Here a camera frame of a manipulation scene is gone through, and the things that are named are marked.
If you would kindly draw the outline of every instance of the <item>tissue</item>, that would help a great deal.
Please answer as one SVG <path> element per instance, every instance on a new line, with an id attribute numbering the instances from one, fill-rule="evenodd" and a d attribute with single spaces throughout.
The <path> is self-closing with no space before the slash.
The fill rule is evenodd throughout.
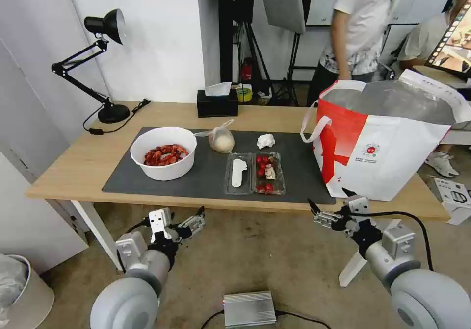
<path id="1" fill-rule="evenodd" d="M 273 137 L 273 134 L 261 135 L 257 139 L 257 146 L 259 149 L 264 147 L 271 148 L 273 145 L 275 145 L 275 138 Z"/>
<path id="2" fill-rule="evenodd" d="M 227 96 L 231 90 L 231 83 L 220 83 L 205 88 L 206 96 Z"/>

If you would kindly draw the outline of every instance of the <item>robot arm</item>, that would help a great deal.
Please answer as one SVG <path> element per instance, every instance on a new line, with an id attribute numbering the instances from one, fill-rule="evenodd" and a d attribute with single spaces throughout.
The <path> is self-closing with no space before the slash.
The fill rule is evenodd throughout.
<path id="1" fill-rule="evenodd" d="M 146 221 L 152 229 L 149 245 L 140 232 L 126 233 L 116 241 L 125 276 L 107 286 L 93 303 L 91 329 L 154 327 L 178 244 L 203 228 L 204 208 L 180 224 L 172 224 L 168 208 L 151 211 Z"/>
<path id="2" fill-rule="evenodd" d="M 471 302 L 453 279 L 420 269 L 414 259 L 415 233 L 405 225 L 381 232 L 368 216 L 368 198 L 350 194 L 336 213 L 321 212 L 309 200 L 316 223 L 342 231 L 359 247 L 360 255 L 391 294 L 392 306 L 408 328 L 469 329 Z"/>

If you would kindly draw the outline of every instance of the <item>trash can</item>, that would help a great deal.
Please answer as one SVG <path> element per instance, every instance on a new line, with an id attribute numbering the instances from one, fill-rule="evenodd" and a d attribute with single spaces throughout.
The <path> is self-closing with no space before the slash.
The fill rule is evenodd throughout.
<path id="1" fill-rule="evenodd" d="M 25 287 L 8 309 L 8 324 L 4 329 L 35 329 L 48 316 L 54 304 L 54 292 L 21 255 L 8 255 L 27 266 Z"/>

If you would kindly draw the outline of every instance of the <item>lamp shade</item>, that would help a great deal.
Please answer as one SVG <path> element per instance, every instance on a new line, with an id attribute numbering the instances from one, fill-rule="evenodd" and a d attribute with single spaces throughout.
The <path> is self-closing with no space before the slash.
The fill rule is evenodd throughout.
<path id="1" fill-rule="evenodd" d="M 123 44 L 126 36 L 126 23 L 120 9 L 113 9 L 103 18 L 86 17 L 85 28 L 94 34 L 107 35 L 111 40 Z"/>

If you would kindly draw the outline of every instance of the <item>gray floor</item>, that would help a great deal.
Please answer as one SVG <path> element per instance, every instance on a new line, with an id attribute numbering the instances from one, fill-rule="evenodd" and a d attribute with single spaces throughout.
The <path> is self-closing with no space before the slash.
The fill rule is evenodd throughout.
<path id="1" fill-rule="evenodd" d="M 453 163 L 462 172 L 457 180 L 471 186 L 471 155 L 463 147 L 454 153 Z M 420 174 L 425 179 L 433 175 L 427 166 Z M 119 204 L 96 208 L 115 238 L 149 211 Z M 172 211 L 177 220 L 193 212 Z M 471 222 L 426 226 L 436 270 L 471 292 Z M 416 255 L 425 264 L 423 242 L 418 240 Z M 209 210 L 203 232 L 179 249 L 156 328 L 199 328 L 222 308 L 224 294 L 265 289 L 272 291 L 277 308 L 321 318 L 333 329 L 402 328 L 388 293 L 368 266 L 347 288 L 339 287 L 337 276 L 355 250 L 353 241 L 314 224 L 308 214 Z M 89 249 L 44 278 L 56 293 L 56 303 L 39 329 L 85 329 L 94 299 L 119 275 L 91 237 Z M 207 328 L 223 328 L 223 323 L 220 316 Z M 282 318 L 275 327 L 320 328 L 296 318 Z"/>

